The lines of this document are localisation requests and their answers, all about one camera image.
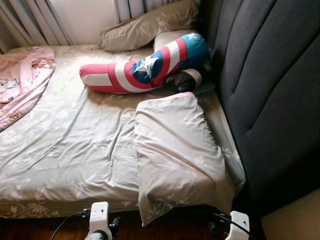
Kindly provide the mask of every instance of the pink blanket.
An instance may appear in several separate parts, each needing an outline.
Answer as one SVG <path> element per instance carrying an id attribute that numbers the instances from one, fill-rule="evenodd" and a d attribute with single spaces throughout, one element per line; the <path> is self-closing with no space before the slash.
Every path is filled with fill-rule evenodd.
<path id="1" fill-rule="evenodd" d="M 34 107 L 54 70 L 55 54 L 48 47 L 0 55 L 0 132 Z"/>

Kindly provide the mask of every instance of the upholstered headboard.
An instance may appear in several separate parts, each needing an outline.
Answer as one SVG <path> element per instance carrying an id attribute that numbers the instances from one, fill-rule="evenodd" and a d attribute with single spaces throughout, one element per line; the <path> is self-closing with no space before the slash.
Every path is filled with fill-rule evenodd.
<path id="1" fill-rule="evenodd" d="M 261 216 L 319 188 L 319 0 L 202 0 L 218 94 Z"/>

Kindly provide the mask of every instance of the black cable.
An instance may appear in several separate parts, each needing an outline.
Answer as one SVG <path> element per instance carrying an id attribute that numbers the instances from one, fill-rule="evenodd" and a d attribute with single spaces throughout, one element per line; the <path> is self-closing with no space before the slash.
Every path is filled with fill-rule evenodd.
<path id="1" fill-rule="evenodd" d="M 54 240 L 57 232 L 60 230 L 61 226 L 62 226 L 67 220 L 69 220 L 69 219 L 72 218 L 72 217 L 82 216 L 83 214 L 84 214 L 83 212 L 78 212 L 78 213 L 72 214 L 71 216 L 68 216 L 68 217 L 56 228 L 56 230 L 55 230 L 54 233 L 52 234 L 51 240 Z"/>
<path id="2" fill-rule="evenodd" d="M 230 223 L 230 224 L 233 224 L 233 225 L 237 226 L 239 229 L 241 229 L 242 231 L 244 231 L 244 232 L 245 232 L 246 234 L 248 234 L 250 237 L 253 237 L 252 234 L 251 234 L 247 229 L 245 229 L 244 227 L 240 226 L 238 223 L 236 223 L 236 222 L 234 222 L 234 221 L 231 221 L 230 219 L 228 219 L 228 218 L 226 218 L 226 217 L 224 217 L 224 216 L 221 216 L 221 215 L 219 215 L 219 214 L 217 214 L 217 213 L 214 213 L 214 215 L 215 215 L 216 217 L 222 219 L 222 220 L 227 221 L 227 222 Z"/>

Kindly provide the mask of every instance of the pillowcase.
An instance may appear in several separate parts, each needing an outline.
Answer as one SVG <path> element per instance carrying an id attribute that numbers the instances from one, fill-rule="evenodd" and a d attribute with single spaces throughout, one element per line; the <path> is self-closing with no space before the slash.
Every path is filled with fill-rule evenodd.
<path id="1" fill-rule="evenodd" d="M 134 133 L 143 226 L 173 207 L 205 204 L 229 213 L 234 185 L 192 92 L 140 102 Z"/>
<path id="2" fill-rule="evenodd" d="M 194 0 L 170 3 L 105 29 L 100 34 L 98 48 L 109 52 L 138 49 L 160 33 L 193 28 L 198 15 L 199 8 Z"/>
<path id="3" fill-rule="evenodd" d="M 138 61 L 81 66 L 84 85 L 104 93 L 142 93 L 166 83 L 166 76 L 203 63 L 209 46 L 198 33 L 184 35 Z"/>
<path id="4" fill-rule="evenodd" d="M 154 51 L 158 51 L 163 46 L 168 43 L 173 42 L 174 40 L 181 38 L 183 35 L 196 33 L 195 29 L 185 29 L 185 30 L 177 30 L 177 31 L 167 31 L 160 33 L 154 39 Z"/>

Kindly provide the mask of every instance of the star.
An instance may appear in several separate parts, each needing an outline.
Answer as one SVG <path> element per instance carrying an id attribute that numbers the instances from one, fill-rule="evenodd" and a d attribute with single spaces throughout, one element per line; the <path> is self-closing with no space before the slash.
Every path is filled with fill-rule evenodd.
<path id="1" fill-rule="evenodd" d="M 189 40 L 190 40 L 190 39 L 196 39 L 196 38 L 197 38 L 197 35 L 193 32 L 193 33 L 190 33 L 190 34 L 188 35 L 188 37 L 189 37 Z"/>
<path id="2" fill-rule="evenodd" d="M 147 56 L 144 60 L 141 61 L 140 66 L 138 66 L 135 70 L 147 73 L 149 78 L 151 79 L 151 67 L 158 59 L 158 57 L 151 58 L 151 56 Z"/>

